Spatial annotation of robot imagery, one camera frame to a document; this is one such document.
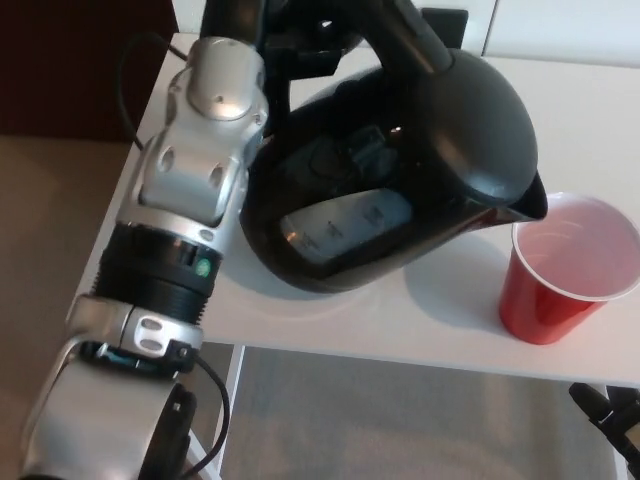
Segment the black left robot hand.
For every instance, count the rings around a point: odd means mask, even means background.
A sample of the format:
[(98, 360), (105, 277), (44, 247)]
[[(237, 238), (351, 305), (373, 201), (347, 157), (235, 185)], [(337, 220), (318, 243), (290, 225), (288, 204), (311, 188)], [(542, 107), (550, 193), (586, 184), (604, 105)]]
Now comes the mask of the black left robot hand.
[(240, 40), (262, 56), (267, 136), (291, 111), (291, 83), (333, 76), (342, 57), (363, 40), (332, 1), (308, 0), (207, 1), (200, 36)]

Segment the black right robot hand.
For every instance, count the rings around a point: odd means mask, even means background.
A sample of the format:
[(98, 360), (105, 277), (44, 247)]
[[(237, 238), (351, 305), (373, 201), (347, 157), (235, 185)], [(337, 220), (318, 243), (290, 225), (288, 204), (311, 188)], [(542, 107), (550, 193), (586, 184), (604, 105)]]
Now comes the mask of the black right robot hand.
[(639, 390), (629, 387), (595, 387), (575, 382), (569, 387), (573, 402), (626, 462), (628, 473), (639, 478)]

